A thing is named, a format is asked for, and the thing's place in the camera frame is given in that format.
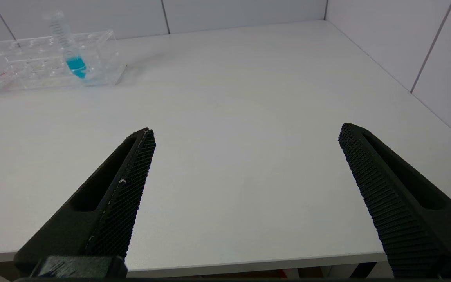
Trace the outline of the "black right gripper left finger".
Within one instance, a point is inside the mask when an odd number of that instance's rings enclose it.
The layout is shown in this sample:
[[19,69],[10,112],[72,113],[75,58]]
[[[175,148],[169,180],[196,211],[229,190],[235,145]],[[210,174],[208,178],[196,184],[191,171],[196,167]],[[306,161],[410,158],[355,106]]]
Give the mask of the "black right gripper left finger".
[[128,136],[14,256],[31,271],[49,256],[125,258],[156,148],[153,130]]

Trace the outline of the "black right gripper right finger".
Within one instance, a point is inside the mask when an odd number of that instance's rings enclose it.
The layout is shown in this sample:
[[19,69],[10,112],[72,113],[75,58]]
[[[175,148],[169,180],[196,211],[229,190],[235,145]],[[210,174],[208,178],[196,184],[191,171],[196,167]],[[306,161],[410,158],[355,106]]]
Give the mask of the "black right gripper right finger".
[[451,199],[363,127],[338,142],[394,276],[451,278]]

